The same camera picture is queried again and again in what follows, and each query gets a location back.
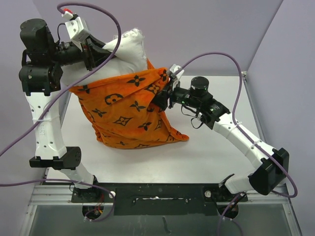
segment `orange fabric with black pattern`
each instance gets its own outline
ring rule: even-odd
[[[70,89],[92,123],[98,141],[113,148],[146,148],[189,137],[172,128],[164,111],[151,103],[167,84],[166,68],[107,78]]]

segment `gray wall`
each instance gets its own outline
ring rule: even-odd
[[[284,0],[248,78],[267,141],[290,152],[299,190],[292,203],[304,236],[315,231],[314,66],[315,1]]]
[[[32,125],[31,111],[18,77],[24,50],[19,33],[23,21],[39,16],[31,0],[0,3],[1,150]],[[43,171],[31,169],[28,164],[34,152],[35,139],[31,134],[0,158],[0,182],[21,182],[41,177]],[[0,188],[0,235],[19,234],[32,190],[33,185]]]
[[[33,0],[56,36],[63,22],[56,5],[63,0]],[[184,64],[208,51],[233,55],[247,70],[282,0],[90,0],[110,11],[122,30],[137,27],[145,35],[145,48],[156,67]],[[117,30],[102,13],[70,7],[84,17],[93,32],[110,41]],[[61,28],[64,40],[68,36]],[[236,74],[233,63],[223,57],[207,57],[189,66],[186,75]]]

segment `gray panel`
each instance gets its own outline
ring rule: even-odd
[[[292,204],[305,236],[315,231],[314,26],[314,0],[285,0],[248,71],[266,140],[290,153],[289,171],[299,190]]]
[[[282,204],[240,205],[236,220],[245,236],[290,236]],[[30,236],[162,236],[162,216],[114,216],[101,223],[83,222],[81,206],[38,206]],[[166,216],[172,236],[214,236],[216,216]],[[221,236],[239,236],[237,226],[224,222]]]
[[[56,10],[63,0],[33,0],[55,37],[63,18]],[[184,64],[204,52],[223,51],[233,55],[247,70],[282,0],[90,0],[110,11],[122,30],[134,27],[145,35],[148,58],[156,67]],[[93,35],[110,41],[115,25],[91,9],[69,7],[84,17]],[[61,27],[63,40],[68,40]],[[236,75],[235,65],[226,58],[211,56],[198,60],[186,75]]]
[[[0,150],[18,138],[32,125],[29,104],[19,80],[22,52],[20,24],[38,18],[31,0],[1,1],[0,3]],[[34,135],[28,135],[0,158],[1,183],[36,179],[43,170],[31,169],[29,159],[35,153]],[[0,235],[17,236],[26,215],[33,185],[0,188]]]

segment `white fabric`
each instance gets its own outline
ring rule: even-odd
[[[97,80],[146,70],[148,65],[143,47],[143,38],[142,32],[138,29],[132,29],[124,33],[120,46],[115,53],[116,58],[111,59],[99,71],[77,85],[87,85]],[[112,52],[116,43],[117,37],[106,43],[103,48]],[[88,70],[83,62],[64,66],[62,82],[69,85],[87,73]]]

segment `white tabletop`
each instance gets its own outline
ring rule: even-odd
[[[189,88],[193,76],[183,76],[181,87]],[[238,89],[238,77],[207,77],[209,92],[232,110]],[[171,125],[190,137],[188,142],[167,144],[140,150],[121,150],[96,140],[91,123],[84,116],[78,98],[70,98],[63,121],[66,146],[79,146],[82,163],[99,182],[138,183],[219,183],[231,173],[253,170],[249,160],[228,140],[207,126],[194,129],[181,106],[166,110]],[[250,103],[242,88],[236,118],[258,136]],[[67,178],[50,168],[48,178]]]

